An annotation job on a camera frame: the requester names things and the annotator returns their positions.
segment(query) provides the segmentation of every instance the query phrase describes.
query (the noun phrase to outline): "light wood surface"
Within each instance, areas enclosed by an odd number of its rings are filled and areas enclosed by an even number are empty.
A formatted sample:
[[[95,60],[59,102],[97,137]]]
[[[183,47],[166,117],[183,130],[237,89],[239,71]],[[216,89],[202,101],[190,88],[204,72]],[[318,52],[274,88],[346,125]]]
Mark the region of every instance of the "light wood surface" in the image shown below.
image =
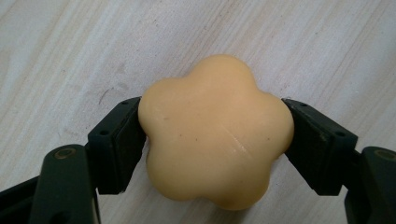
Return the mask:
[[[118,102],[217,53],[355,133],[357,150],[396,148],[396,1],[2,0],[0,190],[85,144]],[[99,200],[104,223],[346,223],[345,194],[317,196],[282,156],[265,196],[227,212],[164,198],[143,159],[126,192]]]

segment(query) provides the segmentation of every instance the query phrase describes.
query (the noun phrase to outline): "wood grain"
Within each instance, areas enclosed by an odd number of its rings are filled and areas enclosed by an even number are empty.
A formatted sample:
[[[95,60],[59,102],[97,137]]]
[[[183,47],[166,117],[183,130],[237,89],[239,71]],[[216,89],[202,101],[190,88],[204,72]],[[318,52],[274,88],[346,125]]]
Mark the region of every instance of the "wood grain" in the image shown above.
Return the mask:
[[[392,0],[3,0],[0,190],[38,175],[53,148],[85,144],[118,102],[216,53],[357,134],[357,150],[395,149],[395,21]],[[99,198],[104,223],[347,222],[346,190],[317,196],[284,156],[265,196],[240,212],[167,200],[145,169],[142,160],[126,192]]]

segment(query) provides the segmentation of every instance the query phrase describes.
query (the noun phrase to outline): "yellow object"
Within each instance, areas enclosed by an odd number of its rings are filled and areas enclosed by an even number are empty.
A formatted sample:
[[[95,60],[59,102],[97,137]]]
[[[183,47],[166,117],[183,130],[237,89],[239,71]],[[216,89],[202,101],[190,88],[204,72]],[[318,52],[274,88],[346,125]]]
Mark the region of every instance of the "yellow object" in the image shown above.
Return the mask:
[[[173,200],[205,197],[229,210],[262,197],[272,162],[293,137],[288,108],[260,91],[249,68],[228,55],[200,61],[185,77],[156,82],[138,113],[150,140],[154,187]]]

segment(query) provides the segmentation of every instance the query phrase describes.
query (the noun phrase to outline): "orange flower-shaped soap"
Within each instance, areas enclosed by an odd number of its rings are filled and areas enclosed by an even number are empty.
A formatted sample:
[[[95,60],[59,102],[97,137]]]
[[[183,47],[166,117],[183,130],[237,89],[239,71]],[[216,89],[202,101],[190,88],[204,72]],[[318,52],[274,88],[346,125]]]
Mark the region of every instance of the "orange flower-shaped soap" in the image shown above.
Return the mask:
[[[205,197],[230,210],[262,197],[272,162],[293,137],[288,108],[260,91],[249,68],[228,55],[155,83],[138,115],[150,140],[147,168],[154,187],[173,200]]]

